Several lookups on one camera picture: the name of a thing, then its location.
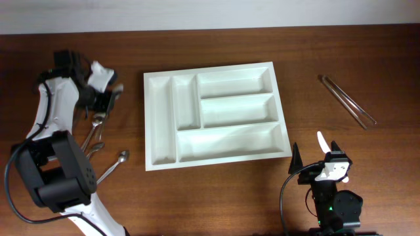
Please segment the large steel spoon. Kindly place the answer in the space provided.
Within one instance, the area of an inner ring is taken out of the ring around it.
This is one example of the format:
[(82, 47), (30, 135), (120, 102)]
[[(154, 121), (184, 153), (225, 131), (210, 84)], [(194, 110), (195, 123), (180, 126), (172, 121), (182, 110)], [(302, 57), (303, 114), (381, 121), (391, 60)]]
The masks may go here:
[(95, 133), (96, 128), (104, 122), (105, 116), (106, 116), (105, 113), (95, 113), (93, 115), (92, 128), (89, 131), (86, 139), (84, 140), (84, 142), (81, 145), (81, 150), (82, 151), (86, 150), (89, 142), (91, 141), (91, 138), (92, 138), (93, 134)]
[(110, 113), (114, 108), (116, 100), (119, 99), (121, 94), (123, 93), (124, 86), (123, 84), (116, 85), (112, 90), (109, 90), (106, 92), (106, 109), (103, 112), (100, 112), (100, 117), (102, 118), (102, 123), (100, 125), (100, 129), (98, 130), (96, 134), (96, 139), (98, 141), (102, 140), (102, 133), (104, 131), (104, 127), (106, 125), (106, 122), (110, 118)]

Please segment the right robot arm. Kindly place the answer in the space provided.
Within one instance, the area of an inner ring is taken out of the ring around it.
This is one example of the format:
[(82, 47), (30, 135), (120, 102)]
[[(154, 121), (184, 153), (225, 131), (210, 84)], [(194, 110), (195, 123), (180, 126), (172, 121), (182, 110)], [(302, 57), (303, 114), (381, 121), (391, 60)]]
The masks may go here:
[(299, 185), (310, 186), (318, 219), (318, 227), (309, 229), (309, 235), (354, 235), (360, 227), (363, 199), (352, 191), (337, 189), (351, 165), (351, 159), (332, 142), (324, 160), (304, 166), (298, 145), (293, 144), (288, 173), (299, 176)]

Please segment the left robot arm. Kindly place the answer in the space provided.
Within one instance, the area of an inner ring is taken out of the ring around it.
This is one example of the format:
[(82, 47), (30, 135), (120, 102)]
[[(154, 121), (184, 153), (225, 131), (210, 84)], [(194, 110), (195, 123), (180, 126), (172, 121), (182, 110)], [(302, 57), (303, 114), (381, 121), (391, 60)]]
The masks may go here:
[[(37, 115), (26, 139), (12, 146), (4, 185), (8, 204), (24, 222), (44, 224), (70, 219), (85, 235), (128, 235), (117, 223), (96, 192), (98, 180), (85, 154), (88, 140), (79, 145), (72, 135), (75, 112), (83, 109), (107, 120), (123, 85), (117, 75), (97, 61), (89, 61), (74, 50), (54, 52), (54, 67), (38, 75)], [(14, 165), (32, 199), (55, 216), (31, 220), (15, 207), (9, 189)]]

